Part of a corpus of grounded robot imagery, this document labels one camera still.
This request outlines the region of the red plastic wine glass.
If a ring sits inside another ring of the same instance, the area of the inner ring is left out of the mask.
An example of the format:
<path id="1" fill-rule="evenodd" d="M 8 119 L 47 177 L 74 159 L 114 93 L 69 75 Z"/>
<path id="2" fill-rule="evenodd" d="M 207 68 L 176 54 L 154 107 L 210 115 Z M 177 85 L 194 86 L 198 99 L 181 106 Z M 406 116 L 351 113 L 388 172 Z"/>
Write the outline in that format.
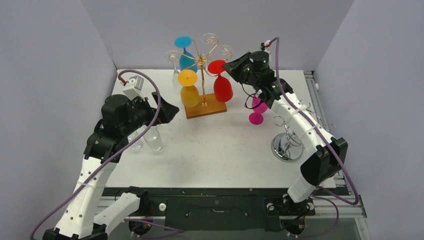
<path id="1" fill-rule="evenodd" d="M 208 71 L 213 75 L 216 75 L 216 79 L 213 84 L 213 90 L 215 98 L 218 102 L 226 103 L 233 98 L 234 92 L 230 81 L 222 76 L 225 71 L 223 65 L 226 62 L 224 60 L 214 60 L 208 66 Z"/>

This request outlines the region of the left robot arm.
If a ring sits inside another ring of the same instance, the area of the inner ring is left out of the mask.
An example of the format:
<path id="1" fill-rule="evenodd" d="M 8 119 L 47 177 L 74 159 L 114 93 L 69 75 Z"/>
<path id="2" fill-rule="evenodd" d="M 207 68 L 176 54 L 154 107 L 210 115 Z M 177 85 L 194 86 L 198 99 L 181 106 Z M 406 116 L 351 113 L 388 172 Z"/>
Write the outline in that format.
<path id="1" fill-rule="evenodd" d="M 149 209 L 147 191 L 130 186 L 117 211 L 96 216 L 95 211 L 111 173 L 122 153 L 129 147 L 128 137 L 142 126 L 168 124 L 180 109 L 152 92 L 157 108 L 148 98 L 123 94 L 107 97 L 101 107 L 102 118 L 87 139 L 83 161 L 71 199 L 54 228 L 47 229 L 44 240 L 106 240 L 109 233 L 131 213 L 143 215 Z"/>

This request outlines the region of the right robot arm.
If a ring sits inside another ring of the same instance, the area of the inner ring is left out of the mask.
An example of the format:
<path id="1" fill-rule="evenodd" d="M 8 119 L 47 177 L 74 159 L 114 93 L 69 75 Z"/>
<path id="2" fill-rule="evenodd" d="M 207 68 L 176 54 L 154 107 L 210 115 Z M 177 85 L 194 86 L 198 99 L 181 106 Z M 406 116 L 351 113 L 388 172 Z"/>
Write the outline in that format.
<path id="1" fill-rule="evenodd" d="M 282 199 L 283 209 L 294 214 L 324 181 L 342 169 L 348 144 L 326 131 L 301 104 L 293 88 L 269 66 L 265 51 L 247 52 L 240 58 L 223 64 L 224 70 L 238 83 L 249 85 L 268 108 L 284 120 L 285 125 L 300 140 L 302 155 L 300 176 Z"/>

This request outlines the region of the clear glass on gold rack back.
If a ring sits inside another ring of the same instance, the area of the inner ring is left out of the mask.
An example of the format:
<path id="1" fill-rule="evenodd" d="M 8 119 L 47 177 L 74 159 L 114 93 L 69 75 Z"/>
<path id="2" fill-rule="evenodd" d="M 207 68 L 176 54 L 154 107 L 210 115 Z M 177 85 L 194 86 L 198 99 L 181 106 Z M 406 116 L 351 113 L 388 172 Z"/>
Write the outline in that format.
<path id="1" fill-rule="evenodd" d="M 214 33 L 205 33 L 201 37 L 201 42 L 206 45 L 217 45 L 219 43 L 219 39 Z"/>

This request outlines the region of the blue plastic wine glass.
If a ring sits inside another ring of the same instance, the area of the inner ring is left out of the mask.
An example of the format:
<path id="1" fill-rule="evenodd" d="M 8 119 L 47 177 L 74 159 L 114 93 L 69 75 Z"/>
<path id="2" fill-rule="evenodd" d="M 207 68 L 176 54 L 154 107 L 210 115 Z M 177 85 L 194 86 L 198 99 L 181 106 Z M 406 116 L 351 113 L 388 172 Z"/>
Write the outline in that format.
<path id="1" fill-rule="evenodd" d="M 195 60 L 195 57 L 187 51 L 187 48 L 191 45 L 191 43 L 192 39 L 189 36 L 180 36 L 174 41 L 174 45 L 183 50 L 179 59 L 180 70 L 192 70 L 197 73 L 197 61 Z"/>

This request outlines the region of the yellow plastic wine glass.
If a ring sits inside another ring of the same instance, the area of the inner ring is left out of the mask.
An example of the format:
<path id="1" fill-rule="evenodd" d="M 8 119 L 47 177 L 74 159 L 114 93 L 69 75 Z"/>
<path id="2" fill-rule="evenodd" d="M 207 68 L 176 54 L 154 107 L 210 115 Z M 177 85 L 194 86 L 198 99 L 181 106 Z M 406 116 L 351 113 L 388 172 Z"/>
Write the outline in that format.
<path id="1" fill-rule="evenodd" d="M 199 91 L 195 86 L 198 80 L 197 74 L 191 69 L 182 70 L 178 77 L 178 82 L 182 85 L 180 97 L 182 104 L 187 108 L 193 108 L 199 104 Z"/>

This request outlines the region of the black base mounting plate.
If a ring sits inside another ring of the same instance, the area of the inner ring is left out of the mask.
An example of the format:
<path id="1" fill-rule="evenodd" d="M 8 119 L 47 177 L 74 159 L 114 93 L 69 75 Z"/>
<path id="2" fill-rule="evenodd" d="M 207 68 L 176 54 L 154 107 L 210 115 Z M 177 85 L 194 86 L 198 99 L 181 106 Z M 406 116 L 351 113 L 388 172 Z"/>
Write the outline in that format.
<path id="1" fill-rule="evenodd" d="M 286 188 L 145 188 L 130 217 L 163 220 L 184 231 L 279 230 L 315 215 L 312 199 L 294 203 Z"/>

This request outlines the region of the pink plastic wine glass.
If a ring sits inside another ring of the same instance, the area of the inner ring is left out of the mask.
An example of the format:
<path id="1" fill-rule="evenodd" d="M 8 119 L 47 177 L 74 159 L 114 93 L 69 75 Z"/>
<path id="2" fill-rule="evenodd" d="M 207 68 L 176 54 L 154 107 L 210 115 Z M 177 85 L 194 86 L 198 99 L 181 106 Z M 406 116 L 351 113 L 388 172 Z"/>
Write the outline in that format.
<path id="1" fill-rule="evenodd" d="M 268 106 L 258 97 L 254 96 L 252 99 L 251 107 L 253 108 L 253 112 L 248 117 L 249 121 L 253 125 L 262 124 L 264 121 L 263 114 L 268 110 Z"/>

